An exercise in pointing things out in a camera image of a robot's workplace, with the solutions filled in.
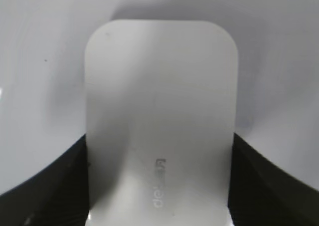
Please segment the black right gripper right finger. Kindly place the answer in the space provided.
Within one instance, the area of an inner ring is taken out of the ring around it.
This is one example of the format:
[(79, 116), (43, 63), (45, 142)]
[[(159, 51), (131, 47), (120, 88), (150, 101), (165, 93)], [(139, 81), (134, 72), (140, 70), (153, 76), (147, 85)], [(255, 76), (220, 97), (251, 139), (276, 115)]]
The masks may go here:
[(234, 134), (228, 208), (235, 226), (317, 226), (319, 192)]

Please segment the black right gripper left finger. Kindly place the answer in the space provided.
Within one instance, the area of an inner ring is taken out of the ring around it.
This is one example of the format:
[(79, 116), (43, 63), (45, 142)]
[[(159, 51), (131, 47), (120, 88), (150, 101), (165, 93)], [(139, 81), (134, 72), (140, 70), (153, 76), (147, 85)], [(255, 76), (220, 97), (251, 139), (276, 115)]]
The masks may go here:
[(2, 226), (83, 226), (90, 209), (86, 136), (0, 197)]

